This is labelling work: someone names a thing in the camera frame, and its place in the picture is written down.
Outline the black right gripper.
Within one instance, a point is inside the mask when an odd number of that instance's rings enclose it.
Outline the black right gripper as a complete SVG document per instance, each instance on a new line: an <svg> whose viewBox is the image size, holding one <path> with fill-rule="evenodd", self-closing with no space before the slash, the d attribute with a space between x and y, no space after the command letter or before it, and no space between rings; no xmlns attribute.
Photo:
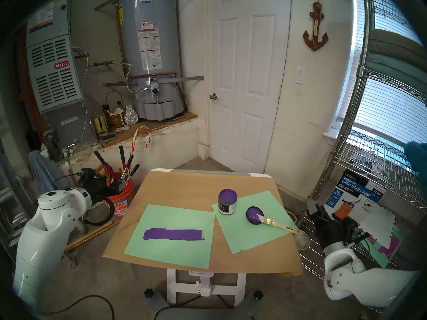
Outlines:
<svg viewBox="0 0 427 320"><path fill-rule="evenodd" d="M309 217L313 217L317 237L322 251L348 249L351 229L343 222L330 217L324 206L320 206L312 198L307 199Z"/></svg>

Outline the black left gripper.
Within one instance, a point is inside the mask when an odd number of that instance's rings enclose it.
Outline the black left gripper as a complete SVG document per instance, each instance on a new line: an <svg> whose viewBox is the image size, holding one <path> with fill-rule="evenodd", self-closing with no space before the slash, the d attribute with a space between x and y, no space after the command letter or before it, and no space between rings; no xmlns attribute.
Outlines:
<svg viewBox="0 0 427 320"><path fill-rule="evenodd" d="M91 200L103 200L115 196L115 191L123 191L126 180L120 179L113 182L113 187L107 186L107 177L94 177L88 181L88 193Z"/></svg>

